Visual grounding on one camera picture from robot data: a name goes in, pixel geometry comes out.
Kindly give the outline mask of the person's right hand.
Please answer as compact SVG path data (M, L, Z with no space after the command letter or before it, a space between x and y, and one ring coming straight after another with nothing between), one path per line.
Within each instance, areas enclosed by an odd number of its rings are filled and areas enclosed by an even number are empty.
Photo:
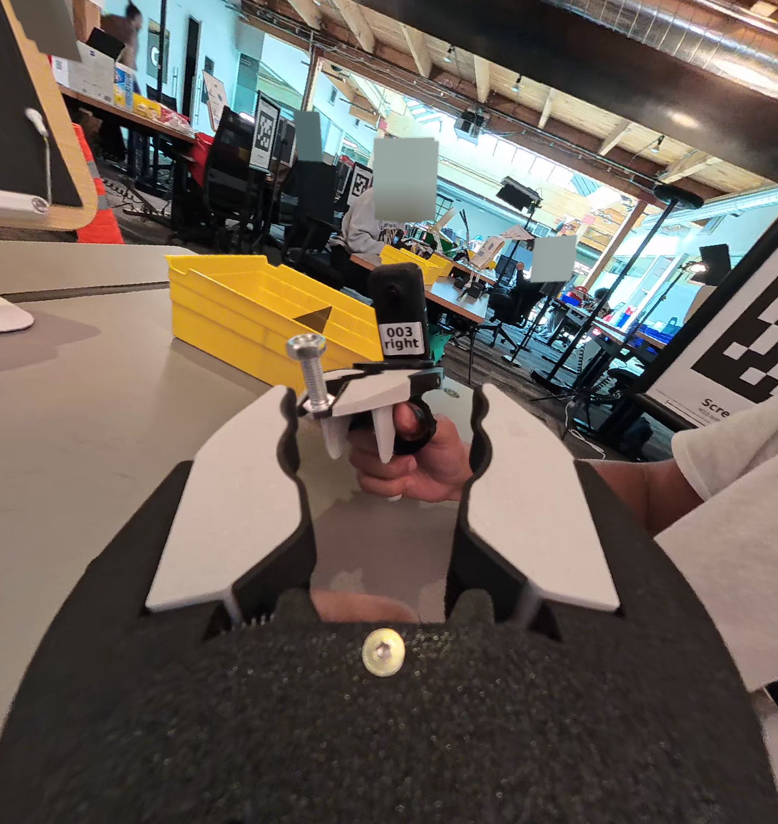
M460 500L472 476L469 446L447 416L435 415L434 420L436 430L424 448L414 455L394 454L388 462L380 459L372 429L349 431L349 461L364 493L425 503Z

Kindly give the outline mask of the wooden background table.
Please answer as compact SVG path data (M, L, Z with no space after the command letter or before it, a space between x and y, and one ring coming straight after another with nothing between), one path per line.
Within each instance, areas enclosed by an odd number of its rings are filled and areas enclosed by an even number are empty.
M456 279L452 275L455 271L467 274L472 284L482 283L484 286L492 285L495 281L490 275L477 272L467 264L453 262L454 265L448 277L439 278L430 288L424 287L426 300L466 321L484 324L489 295L482 289L482 294L472 297L469 291L464 291L464 288L456 284Z

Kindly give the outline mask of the framed marker poster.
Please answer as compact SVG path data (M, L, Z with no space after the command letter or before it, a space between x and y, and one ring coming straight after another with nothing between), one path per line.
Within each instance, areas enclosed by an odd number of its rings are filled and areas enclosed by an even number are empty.
M776 396L778 218L633 386L638 406L674 430Z

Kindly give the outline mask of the grey desk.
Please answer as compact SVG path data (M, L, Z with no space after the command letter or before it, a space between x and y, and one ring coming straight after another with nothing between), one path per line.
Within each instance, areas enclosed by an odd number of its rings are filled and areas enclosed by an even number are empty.
M269 388L173 338L165 247L0 242L0 733L86 567Z

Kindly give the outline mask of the yellow plastic bin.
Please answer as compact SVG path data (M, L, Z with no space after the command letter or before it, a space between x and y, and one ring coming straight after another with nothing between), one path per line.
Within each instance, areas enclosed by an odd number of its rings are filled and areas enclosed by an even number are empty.
M448 277L454 265L453 261L438 254L424 258L405 248L396 248L392 245L383 246L380 259L383 265L416 264L423 274L426 288L433 286L438 279Z
M286 352L296 335L325 337L325 371L383 359L373 308L263 255L166 257L173 335L270 386L304 390Z

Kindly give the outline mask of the small marker sign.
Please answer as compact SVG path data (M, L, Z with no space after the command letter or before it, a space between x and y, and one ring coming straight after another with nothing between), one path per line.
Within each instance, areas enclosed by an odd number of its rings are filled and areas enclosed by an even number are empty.
M274 141L279 130L280 114L280 106L262 92L258 92L250 149L250 168L253 170L269 170Z
M347 212L353 208L355 201L372 187L373 175L370 167L359 162L354 164L345 199Z

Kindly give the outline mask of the silver bolt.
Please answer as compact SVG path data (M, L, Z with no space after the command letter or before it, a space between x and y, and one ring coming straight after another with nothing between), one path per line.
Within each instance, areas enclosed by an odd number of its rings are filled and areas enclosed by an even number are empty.
M286 343L287 355L301 367L306 393L320 402L329 394L321 364L326 349L326 338L318 333L296 335Z

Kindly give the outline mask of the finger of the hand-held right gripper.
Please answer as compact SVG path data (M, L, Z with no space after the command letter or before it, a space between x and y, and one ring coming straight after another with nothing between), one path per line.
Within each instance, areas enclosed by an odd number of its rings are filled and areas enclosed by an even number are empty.
M351 415L331 415L323 418L324 444L332 460L340 459L347 447L351 420Z
M329 394L335 397L332 415L370 416L378 454L386 464L394 456L394 407L410 397L410 370L332 370L324 373Z

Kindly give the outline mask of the black studio light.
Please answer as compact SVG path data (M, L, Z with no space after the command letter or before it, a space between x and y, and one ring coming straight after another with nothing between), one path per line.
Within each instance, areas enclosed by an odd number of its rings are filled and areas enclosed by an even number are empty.
M695 283L717 287L732 269L728 244L705 245L699 248L703 269L693 276Z
M510 176L500 182L496 197L516 211L535 211L541 203L540 193Z

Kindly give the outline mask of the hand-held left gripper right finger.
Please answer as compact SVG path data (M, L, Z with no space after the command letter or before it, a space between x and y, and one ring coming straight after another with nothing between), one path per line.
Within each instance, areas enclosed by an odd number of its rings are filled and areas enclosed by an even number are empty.
M617 611L569 450L492 384L475 390L472 429L472 475L458 513L459 591L485 591L494 613L535 613L546 602Z

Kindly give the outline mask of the white cardboard box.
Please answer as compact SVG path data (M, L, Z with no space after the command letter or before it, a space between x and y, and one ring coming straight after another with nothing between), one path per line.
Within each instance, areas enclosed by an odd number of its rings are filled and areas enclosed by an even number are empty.
M114 103L115 61L94 49L81 50L79 61L51 56L56 82L94 100Z

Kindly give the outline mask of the person's white shirt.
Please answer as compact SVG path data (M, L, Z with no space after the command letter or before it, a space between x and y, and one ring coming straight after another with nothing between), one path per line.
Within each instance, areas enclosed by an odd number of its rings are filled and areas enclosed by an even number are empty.
M756 691L778 681L778 394L677 433L672 453L703 503L658 544Z

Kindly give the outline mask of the black light stand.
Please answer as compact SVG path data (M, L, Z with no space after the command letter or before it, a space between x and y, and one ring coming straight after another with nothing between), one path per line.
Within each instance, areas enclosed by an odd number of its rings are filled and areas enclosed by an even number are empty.
M575 348L580 345L582 339L587 335L590 331L590 328L594 324L596 320L600 318L600 312L605 304L610 302L610 298L612 297L614 291L618 288L624 278L630 273L632 267L635 265L637 260L641 257L642 253L648 246L651 239L657 234L659 229L661 228L662 224L666 221L669 215L672 213L674 209L679 206L685 207L686 209L694 210L699 209L703 206L703 198L699 195L692 193L691 191L684 190L676 185L673 184L660 184L653 188L654 195L661 200L665 204L664 210L661 212L657 221L653 225L653 227L648 231L646 236L640 242L638 248L635 252L630 256L629 260L625 264L625 266L621 269L621 272L618 274L615 281L611 284L605 294L599 298L587 316L586 320L580 324L578 327L578 331L572 338L572 341L569 343L569 346L563 351L561 356L559 357L558 361L553 365L552 369L548 371L548 373L539 372L537 370L531 373L531 376L534 382L542 387L544 390L548 391L548 398L555 399L559 398L564 391L569 389L568 386L563 385L555 380L559 370L561 370L566 362L569 360L569 357L574 352Z

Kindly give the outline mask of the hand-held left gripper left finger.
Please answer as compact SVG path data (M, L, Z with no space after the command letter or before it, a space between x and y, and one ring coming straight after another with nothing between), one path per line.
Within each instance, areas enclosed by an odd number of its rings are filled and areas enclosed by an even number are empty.
M296 400L273 387L198 450L147 610L220 603L227 613L274 613L283 592L309 588L317 555L297 476Z

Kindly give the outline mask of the orange traffic cone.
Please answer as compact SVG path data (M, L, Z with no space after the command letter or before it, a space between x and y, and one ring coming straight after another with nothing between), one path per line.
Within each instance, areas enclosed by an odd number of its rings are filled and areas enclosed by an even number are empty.
M76 241L80 244L124 245L116 217L109 206L106 187L98 170L95 158L85 139L85 133L78 124L73 124L79 147L82 150L88 170L95 184L97 209L94 219L85 227L76 230Z

